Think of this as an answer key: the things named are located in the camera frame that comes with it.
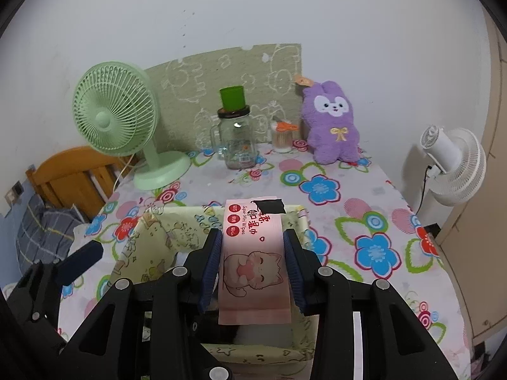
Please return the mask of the green plastic cup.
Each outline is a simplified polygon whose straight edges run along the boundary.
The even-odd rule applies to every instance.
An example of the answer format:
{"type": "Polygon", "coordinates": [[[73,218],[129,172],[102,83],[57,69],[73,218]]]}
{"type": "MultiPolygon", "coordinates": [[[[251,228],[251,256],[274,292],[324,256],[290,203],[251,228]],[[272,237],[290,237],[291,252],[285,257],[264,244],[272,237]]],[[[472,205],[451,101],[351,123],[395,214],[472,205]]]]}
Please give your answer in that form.
{"type": "Polygon", "coordinates": [[[225,111],[239,111],[247,105],[243,86],[221,88],[219,93],[225,111]]]}

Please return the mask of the cotton swab jar orange lid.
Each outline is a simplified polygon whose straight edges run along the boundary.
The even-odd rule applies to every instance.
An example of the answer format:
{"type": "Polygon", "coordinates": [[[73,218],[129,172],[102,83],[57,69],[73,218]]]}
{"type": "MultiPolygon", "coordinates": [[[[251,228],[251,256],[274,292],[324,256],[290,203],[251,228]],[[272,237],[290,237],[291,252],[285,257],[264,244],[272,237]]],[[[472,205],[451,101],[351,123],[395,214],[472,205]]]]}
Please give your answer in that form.
{"type": "Polygon", "coordinates": [[[271,121],[273,149],[281,154],[291,152],[294,135],[298,131],[297,125],[274,116],[271,121]]]}

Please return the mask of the purple plush bunny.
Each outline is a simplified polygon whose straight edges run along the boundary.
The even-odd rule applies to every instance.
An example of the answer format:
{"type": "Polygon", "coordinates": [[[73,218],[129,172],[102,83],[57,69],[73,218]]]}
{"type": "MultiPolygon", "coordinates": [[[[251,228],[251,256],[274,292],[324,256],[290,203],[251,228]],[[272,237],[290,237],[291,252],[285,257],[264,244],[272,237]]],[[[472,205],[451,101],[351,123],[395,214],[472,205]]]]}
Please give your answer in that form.
{"type": "Polygon", "coordinates": [[[353,106],[335,81],[314,82],[303,89],[302,120],[315,161],[355,163],[360,134],[354,124],[353,106]]]}

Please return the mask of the pink wet wipes pack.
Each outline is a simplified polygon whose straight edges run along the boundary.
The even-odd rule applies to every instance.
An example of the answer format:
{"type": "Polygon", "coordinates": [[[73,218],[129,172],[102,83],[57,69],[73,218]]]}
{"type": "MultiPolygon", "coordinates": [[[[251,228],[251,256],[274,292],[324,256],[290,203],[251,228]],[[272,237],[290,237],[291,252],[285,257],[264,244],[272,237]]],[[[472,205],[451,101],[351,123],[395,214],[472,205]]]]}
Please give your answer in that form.
{"type": "Polygon", "coordinates": [[[228,200],[218,277],[221,325],[291,323],[282,215],[276,196],[228,200]]]}

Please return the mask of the wall power outlet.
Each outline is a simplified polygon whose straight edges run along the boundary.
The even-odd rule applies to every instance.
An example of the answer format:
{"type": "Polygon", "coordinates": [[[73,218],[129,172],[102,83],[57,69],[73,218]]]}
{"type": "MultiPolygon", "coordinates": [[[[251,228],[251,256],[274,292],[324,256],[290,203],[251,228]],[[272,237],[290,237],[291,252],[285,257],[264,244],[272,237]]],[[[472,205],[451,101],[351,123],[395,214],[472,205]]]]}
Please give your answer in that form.
{"type": "Polygon", "coordinates": [[[20,199],[21,195],[24,192],[24,188],[22,186],[22,183],[20,181],[17,181],[5,194],[4,198],[7,202],[7,205],[9,205],[10,208],[12,208],[20,199]]]}

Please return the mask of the grey plaid pillow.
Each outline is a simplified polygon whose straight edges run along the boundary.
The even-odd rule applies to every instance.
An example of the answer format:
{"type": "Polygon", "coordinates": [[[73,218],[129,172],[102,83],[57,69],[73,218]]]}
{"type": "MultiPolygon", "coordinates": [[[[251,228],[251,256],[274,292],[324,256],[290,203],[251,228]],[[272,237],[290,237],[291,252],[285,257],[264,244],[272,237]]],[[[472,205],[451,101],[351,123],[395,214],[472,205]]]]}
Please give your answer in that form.
{"type": "Polygon", "coordinates": [[[21,274],[24,275],[37,262],[63,261],[74,242],[74,228],[87,220],[75,205],[71,208],[55,208],[34,194],[16,235],[16,254],[21,274]]]}

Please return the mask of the glass mason jar mug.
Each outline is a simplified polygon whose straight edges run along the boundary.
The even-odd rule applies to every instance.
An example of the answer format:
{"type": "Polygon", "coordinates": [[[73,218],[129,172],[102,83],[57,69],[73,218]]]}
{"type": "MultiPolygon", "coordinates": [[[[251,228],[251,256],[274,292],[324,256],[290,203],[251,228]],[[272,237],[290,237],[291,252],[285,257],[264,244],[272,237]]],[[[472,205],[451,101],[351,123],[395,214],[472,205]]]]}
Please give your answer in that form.
{"type": "Polygon", "coordinates": [[[258,152],[249,106],[236,111],[221,108],[217,117],[217,124],[210,128],[210,140],[226,167],[231,170],[254,167],[258,152]]]}

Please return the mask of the white standing fan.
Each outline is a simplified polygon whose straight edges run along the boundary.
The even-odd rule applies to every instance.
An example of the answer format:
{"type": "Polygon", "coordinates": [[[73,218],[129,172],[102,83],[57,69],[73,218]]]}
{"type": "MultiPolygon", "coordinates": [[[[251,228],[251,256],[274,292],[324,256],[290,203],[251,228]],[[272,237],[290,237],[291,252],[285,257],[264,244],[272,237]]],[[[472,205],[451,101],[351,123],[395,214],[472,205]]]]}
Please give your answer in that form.
{"type": "Polygon", "coordinates": [[[473,132],[430,125],[420,138],[420,146],[433,161],[426,177],[429,191],[438,203],[458,206],[479,191],[485,179],[486,156],[473,132]]]}

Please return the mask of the green desk fan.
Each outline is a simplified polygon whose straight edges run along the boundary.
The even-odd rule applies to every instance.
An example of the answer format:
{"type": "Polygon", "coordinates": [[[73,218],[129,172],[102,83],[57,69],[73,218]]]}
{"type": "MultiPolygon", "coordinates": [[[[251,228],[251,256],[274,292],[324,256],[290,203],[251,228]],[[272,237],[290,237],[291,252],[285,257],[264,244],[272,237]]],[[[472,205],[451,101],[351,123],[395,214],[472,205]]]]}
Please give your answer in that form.
{"type": "Polygon", "coordinates": [[[72,113],[78,132],[96,151],[112,157],[144,155],[145,164],[134,169],[139,190],[163,188],[191,166],[183,152],[157,152],[157,93],[138,66],[116,61],[92,66],[76,85],[72,113]]]}

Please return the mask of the yellow cartoon fabric storage box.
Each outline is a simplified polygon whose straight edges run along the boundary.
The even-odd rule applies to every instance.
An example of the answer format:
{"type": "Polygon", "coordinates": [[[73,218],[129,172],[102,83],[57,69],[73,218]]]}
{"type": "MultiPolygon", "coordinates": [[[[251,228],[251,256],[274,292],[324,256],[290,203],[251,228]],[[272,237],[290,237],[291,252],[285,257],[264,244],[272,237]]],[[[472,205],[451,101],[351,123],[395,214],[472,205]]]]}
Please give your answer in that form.
{"type": "MultiPolygon", "coordinates": [[[[124,247],[116,250],[109,286],[121,278],[135,284],[160,278],[175,266],[177,254],[202,248],[209,231],[222,227],[223,215],[220,206],[147,209],[127,234],[124,247]]],[[[317,323],[317,317],[304,317],[292,305],[287,346],[269,346],[265,340],[256,340],[252,345],[205,340],[203,346],[226,363],[280,365],[308,361],[315,354],[317,323]]]]}

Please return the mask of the beige wooden door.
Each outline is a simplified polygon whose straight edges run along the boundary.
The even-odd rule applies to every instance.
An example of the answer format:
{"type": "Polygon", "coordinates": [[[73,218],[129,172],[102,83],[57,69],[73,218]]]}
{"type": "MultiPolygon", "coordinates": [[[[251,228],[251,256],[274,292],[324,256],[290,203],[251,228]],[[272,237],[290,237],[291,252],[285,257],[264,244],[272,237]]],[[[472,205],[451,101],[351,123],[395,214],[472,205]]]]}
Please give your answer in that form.
{"type": "Polygon", "coordinates": [[[506,328],[506,40],[490,14],[484,16],[491,54],[485,179],[437,237],[473,345],[506,328]]]}

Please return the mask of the floral tablecloth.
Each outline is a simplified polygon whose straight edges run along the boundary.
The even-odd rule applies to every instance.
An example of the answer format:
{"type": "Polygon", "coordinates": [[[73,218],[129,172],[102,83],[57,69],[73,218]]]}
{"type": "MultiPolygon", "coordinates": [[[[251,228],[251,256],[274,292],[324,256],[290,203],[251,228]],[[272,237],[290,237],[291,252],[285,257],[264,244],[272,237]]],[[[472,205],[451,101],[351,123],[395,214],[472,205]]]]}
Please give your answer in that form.
{"type": "Polygon", "coordinates": [[[191,167],[166,187],[138,190],[121,182],[96,217],[75,228],[73,248],[96,240],[103,257],[62,291],[58,333],[70,338],[120,276],[144,282],[169,268],[143,214],[160,211],[155,232],[182,250],[204,243],[220,228],[228,199],[277,196],[284,224],[296,230],[321,263],[354,282],[383,278],[395,287],[440,346],[460,379],[471,375],[464,320],[437,246],[368,155],[352,163],[317,164],[302,141],[286,154],[262,144],[255,165],[230,170],[210,150],[190,152],[191,167]]]}

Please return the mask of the green cartoon cardboard panel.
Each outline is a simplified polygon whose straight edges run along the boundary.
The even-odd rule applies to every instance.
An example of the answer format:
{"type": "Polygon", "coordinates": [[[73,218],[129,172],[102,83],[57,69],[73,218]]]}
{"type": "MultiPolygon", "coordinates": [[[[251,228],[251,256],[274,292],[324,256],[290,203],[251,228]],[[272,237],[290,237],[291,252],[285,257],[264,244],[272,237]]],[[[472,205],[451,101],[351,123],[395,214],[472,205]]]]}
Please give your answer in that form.
{"type": "Polygon", "coordinates": [[[259,143],[271,140],[274,118],[299,124],[302,73],[297,43],[233,47],[174,59],[145,70],[159,101],[154,141],[159,152],[210,149],[210,128],[222,107],[220,90],[241,86],[259,143]]]}

